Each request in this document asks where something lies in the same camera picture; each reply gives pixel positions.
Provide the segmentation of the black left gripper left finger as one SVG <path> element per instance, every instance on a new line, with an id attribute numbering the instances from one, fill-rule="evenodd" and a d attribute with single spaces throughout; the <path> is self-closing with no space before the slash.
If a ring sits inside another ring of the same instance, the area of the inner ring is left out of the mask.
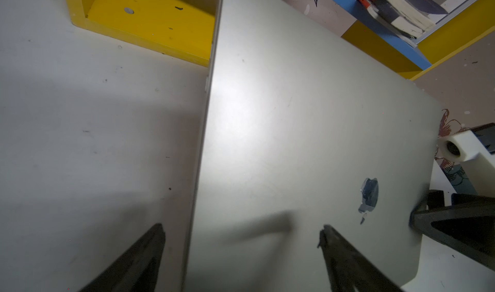
<path id="1" fill-rule="evenodd" d="M 162 224 L 153 225 L 117 260 L 82 291 L 154 291 L 166 234 Z"/>

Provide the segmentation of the silver laptop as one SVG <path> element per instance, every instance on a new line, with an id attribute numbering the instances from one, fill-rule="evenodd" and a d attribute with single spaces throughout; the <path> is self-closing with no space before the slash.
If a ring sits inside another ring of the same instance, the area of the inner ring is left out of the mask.
<path id="1" fill-rule="evenodd" d="M 442 115 L 282 0 L 220 0 L 184 291 L 329 291 L 331 225 L 395 284 Z"/>

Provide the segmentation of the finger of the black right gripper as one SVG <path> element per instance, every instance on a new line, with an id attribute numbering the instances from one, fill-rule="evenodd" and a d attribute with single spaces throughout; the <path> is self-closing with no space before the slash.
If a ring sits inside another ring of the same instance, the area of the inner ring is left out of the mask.
<path id="1" fill-rule="evenodd" d="M 411 212 L 409 225 L 421 234 L 494 270 L 494 199 L 431 190 Z"/>

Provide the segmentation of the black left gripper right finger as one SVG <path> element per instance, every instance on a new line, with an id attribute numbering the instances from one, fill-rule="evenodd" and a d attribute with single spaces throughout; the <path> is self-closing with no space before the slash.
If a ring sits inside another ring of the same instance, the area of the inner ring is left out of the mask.
<path id="1" fill-rule="evenodd" d="M 401 291 L 332 226 L 320 231 L 322 250 L 332 291 Z"/>

